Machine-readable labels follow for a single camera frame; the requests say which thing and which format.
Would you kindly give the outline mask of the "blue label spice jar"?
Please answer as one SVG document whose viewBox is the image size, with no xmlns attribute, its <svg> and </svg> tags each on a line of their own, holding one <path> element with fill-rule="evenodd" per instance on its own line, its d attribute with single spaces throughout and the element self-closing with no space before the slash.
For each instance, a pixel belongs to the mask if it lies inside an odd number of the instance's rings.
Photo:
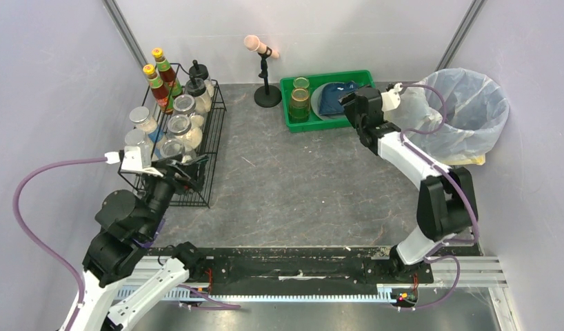
<svg viewBox="0 0 564 331">
<path fill-rule="evenodd" d="M 156 148 L 160 148 L 165 143 L 166 136 L 157 120 L 153 117 L 153 113 L 147 107 L 139 106 L 132 109 L 129 113 L 129 120 L 136 128 L 148 135 Z"/>
<path fill-rule="evenodd" d="M 151 160 L 158 160 L 158 152 L 151 138 L 141 129 L 135 128 L 124 136 L 126 146 L 137 146 L 143 154 L 148 155 Z"/>
</svg>

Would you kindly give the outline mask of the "dark blue leaf plate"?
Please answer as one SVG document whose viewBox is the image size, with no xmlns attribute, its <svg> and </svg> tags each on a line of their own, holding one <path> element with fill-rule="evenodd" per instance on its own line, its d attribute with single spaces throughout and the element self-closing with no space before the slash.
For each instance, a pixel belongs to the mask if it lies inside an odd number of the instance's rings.
<svg viewBox="0 0 564 331">
<path fill-rule="evenodd" d="M 354 92 L 360 85 L 354 81 L 332 82 L 325 85 L 322 89 L 319 101 L 319 114 L 324 116 L 334 116 L 344 113 L 344 107 L 340 99 L 345 95 Z"/>
</svg>

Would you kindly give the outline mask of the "black knob lid jar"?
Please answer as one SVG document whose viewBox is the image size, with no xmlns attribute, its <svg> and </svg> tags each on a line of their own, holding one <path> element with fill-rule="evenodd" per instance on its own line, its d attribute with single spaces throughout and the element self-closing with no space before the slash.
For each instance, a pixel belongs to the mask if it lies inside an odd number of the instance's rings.
<svg viewBox="0 0 564 331">
<path fill-rule="evenodd" d="M 196 59 L 192 60 L 192 65 L 188 72 L 196 78 L 203 79 L 210 97 L 214 96 L 214 85 L 206 65 L 199 63 Z"/>
</svg>

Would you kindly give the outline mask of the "green glass cup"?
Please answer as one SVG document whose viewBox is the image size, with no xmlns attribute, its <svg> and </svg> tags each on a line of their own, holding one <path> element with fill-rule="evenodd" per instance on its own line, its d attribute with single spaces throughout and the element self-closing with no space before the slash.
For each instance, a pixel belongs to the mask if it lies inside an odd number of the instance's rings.
<svg viewBox="0 0 564 331">
<path fill-rule="evenodd" d="M 310 81 L 307 77 L 294 78 L 292 85 L 294 90 L 302 89 L 302 90 L 306 90 L 307 92 L 310 92 Z"/>
</svg>

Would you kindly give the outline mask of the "black lid spice jar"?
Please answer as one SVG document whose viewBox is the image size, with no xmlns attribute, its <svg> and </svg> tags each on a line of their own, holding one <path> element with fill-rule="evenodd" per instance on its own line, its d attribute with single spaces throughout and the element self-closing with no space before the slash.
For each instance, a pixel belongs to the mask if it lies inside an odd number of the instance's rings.
<svg viewBox="0 0 564 331">
<path fill-rule="evenodd" d="M 211 111 L 212 98 L 202 78 L 190 75 L 185 84 L 185 93 L 194 98 L 196 112 L 206 114 Z"/>
</svg>

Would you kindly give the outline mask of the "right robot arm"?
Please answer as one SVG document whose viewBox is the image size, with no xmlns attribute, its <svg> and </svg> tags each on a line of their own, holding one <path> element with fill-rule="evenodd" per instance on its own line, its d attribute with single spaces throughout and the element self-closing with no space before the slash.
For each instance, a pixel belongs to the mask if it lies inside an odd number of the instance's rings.
<svg viewBox="0 0 564 331">
<path fill-rule="evenodd" d="M 416 227 L 390 250 L 393 270 L 402 272 L 428 262 L 438 249 L 456 243 L 467 228 L 478 234 L 478 211 L 472 175 L 466 168 L 451 168 L 414 145 L 386 116 L 401 104 L 395 83 L 381 92 L 363 86 L 339 99 L 344 114 L 357 131 L 360 142 L 373 154 L 391 163 L 418 189 Z"/>
</svg>

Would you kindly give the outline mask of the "small glass jar rice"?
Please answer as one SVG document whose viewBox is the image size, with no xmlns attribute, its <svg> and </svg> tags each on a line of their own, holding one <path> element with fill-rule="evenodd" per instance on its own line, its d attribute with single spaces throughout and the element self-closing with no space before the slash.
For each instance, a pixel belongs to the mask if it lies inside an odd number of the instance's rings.
<svg viewBox="0 0 564 331">
<path fill-rule="evenodd" d="M 182 94 L 173 101 L 173 114 L 187 116 L 195 126 L 202 128 L 206 113 L 204 105 L 203 101 L 197 102 L 194 97 Z"/>
</svg>

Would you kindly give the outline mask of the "smoky grey glass cup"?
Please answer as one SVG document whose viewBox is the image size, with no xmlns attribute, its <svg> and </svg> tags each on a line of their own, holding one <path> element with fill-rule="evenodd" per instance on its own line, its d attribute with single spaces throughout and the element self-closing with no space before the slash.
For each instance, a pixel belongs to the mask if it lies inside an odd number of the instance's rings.
<svg viewBox="0 0 564 331">
<path fill-rule="evenodd" d="M 291 104 L 288 111 L 290 123 L 304 123 L 310 118 L 310 105 L 308 103 Z"/>
</svg>

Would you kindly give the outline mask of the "glass jar silver rim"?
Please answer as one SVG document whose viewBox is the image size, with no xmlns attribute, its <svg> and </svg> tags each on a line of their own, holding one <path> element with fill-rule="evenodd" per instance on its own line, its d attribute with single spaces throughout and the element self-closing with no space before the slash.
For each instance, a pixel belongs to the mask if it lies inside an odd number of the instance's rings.
<svg viewBox="0 0 564 331">
<path fill-rule="evenodd" d="M 192 149 L 197 149 L 203 140 L 200 127 L 190 117 L 175 115 L 168 121 L 168 133 Z"/>
</svg>

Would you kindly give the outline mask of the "amber glass cup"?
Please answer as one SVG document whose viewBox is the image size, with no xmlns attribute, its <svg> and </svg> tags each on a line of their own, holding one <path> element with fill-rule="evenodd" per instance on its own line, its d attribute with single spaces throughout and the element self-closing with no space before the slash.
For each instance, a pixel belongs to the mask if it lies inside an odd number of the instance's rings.
<svg viewBox="0 0 564 331">
<path fill-rule="evenodd" d="M 308 103 L 310 105 L 310 93 L 302 89 L 293 90 L 291 93 L 290 105 L 299 105 L 302 103 Z"/>
</svg>

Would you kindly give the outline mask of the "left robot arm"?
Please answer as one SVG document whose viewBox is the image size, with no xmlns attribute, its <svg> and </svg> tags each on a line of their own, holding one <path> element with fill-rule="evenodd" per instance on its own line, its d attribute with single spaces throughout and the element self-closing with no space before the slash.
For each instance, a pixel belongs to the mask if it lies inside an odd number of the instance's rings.
<svg viewBox="0 0 564 331">
<path fill-rule="evenodd" d="M 190 242 L 181 243 L 147 281 L 113 304 L 154 241 L 174 194 L 198 187 L 188 169 L 208 159 L 201 154 L 185 163 L 179 156 L 154 161 L 152 169 L 143 174 L 142 196 L 117 190 L 104 199 L 95 216 L 100 232 L 91 240 L 82 262 L 79 303 L 69 312 L 62 330 L 131 330 L 169 291 L 205 275 L 205 255 Z"/>
</svg>

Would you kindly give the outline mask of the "grey round plate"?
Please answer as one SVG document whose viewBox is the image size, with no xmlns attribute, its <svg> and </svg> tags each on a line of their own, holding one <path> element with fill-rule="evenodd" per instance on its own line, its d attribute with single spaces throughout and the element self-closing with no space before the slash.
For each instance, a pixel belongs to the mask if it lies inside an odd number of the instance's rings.
<svg viewBox="0 0 564 331">
<path fill-rule="evenodd" d="M 323 84 L 319 86 L 314 92 L 311 94 L 310 97 L 310 104 L 313 113 L 322 121 L 331 121 L 331 120 L 339 120 L 339 119 L 346 119 L 344 114 L 332 114 L 332 115 L 324 115 L 319 113 L 319 106 L 321 101 L 321 95 L 324 87 L 327 84 Z"/>
</svg>

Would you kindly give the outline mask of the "sauce bottle yellow cap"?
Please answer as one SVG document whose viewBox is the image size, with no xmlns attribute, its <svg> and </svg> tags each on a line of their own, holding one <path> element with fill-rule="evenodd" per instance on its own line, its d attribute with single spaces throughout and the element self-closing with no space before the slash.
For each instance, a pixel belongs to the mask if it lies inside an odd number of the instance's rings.
<svg viewBox="0 0 564 331">
<path fill-rule="evenodd" d="M 165 114 L 172 114 L 174 112 L 173 98 L 168 85 L 152 64 L 144 65 L 142 71 L 160 110 Z"/>
</svg>

